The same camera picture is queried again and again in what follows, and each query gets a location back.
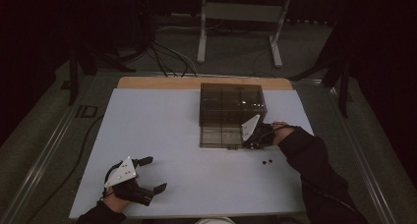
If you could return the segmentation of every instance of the person's left hand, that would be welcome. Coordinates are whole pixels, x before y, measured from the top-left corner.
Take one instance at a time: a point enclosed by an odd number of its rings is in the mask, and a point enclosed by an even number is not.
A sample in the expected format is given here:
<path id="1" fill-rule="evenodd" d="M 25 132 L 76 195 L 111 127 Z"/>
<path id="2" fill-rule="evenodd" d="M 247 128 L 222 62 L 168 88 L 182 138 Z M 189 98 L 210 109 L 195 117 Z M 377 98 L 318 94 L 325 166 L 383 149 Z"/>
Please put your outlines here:
<path id="1" fill-rule="evenodd" d="M 128 200 L 117 197 L 113 193 L 113 189 L 110 187 L 107 190 L 106 196 L 103 198 L 104 204 L 106 204 L 112 211 L 120 213 L 123 209 L 131 203 Z"/>

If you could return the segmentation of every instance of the white bracket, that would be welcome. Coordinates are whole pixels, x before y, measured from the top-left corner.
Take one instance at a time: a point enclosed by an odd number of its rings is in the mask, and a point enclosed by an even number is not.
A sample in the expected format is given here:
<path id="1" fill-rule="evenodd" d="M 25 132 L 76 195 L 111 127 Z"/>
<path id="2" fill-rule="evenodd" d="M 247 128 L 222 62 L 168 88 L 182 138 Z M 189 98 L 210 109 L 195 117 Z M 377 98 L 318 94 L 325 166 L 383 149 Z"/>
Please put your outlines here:
<path id="1" fill-rule="evenodd" d="M 255 128 L 257 127 L 258 121 L 260 120 L 260 115 L 257 114 L 248 122 L 242 124 L 242 140 L 246 141 L 253 133 Z"/>
<path id="2" fill-rule="evenodd" d="M 136 178 L 135 166 L 133 165 L 131 157 L 127 157 L 123 163 L 120 164 L 119 168 L 117 168 L 117 170 L 110 176 L 104 184 L 104 187 L 109 188 L 134 178 Z"/>

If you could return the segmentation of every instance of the person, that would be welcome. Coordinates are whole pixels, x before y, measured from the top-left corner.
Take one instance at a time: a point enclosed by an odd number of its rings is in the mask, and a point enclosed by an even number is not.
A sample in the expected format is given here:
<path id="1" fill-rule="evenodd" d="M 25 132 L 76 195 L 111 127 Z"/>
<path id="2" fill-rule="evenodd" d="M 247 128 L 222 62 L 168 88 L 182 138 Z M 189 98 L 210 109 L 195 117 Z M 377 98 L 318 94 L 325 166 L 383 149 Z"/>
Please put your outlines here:
<path id="1" fill-rule="evenodd" d="M 348 193 L 347 181 L 330 166 L 324 141 L 285 122 L 275 121 L 272 127 L 275 131 L 272 145 L 278 145 L 289 165 L 300 173 L 302 195 L 311 223 L 367 223 Z M 122 211 L 129 203 L 110 189 L 77 223 L 119 224 L 126 218 Z"/>

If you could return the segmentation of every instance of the white metal frame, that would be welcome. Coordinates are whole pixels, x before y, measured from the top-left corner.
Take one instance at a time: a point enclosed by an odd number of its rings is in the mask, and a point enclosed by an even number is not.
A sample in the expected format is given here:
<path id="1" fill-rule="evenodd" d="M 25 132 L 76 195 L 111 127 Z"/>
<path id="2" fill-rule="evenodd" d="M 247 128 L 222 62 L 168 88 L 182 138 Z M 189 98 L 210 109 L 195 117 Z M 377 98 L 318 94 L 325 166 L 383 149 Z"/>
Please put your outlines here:
<path id="1" fill-rule="evenodd" d="M 197 61 L 206 61 L 206 19 L 223 19 L 239 21 L 277 22 L 275 35 L 269 36 L 269 46 L 275 67 L 282 67 L 281 56 L 277 46 L 279 34 L 285 21 L 290 0 L 285 0 L 282 6 L 262 6 L 246 4 L 213 3 L 202 0 L 202 26 L 200 32 L 199 52 Z"/>

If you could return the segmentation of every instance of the person's right hand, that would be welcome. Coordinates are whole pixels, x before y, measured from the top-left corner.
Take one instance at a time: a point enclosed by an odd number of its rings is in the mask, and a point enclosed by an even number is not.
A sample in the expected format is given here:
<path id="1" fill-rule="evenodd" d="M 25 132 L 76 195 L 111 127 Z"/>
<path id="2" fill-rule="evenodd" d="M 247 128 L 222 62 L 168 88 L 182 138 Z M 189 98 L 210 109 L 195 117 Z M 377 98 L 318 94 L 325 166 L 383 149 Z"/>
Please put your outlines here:
<path id="1" fill-rule="evenodd" d="M 280 128 L 282 126 L 287 126 L 288 124 L 285 122 L 277 122 L 274 121 L 272 123 L 272 127 L 274 129 Z M 272 145 L 279 145 L 282 140 L 284 140 L 288 135 L 290 135 L 292 132 L 294 132 L 293 128 L 283 128 L 275 131 L 275 138 L 273 139 Z"/>

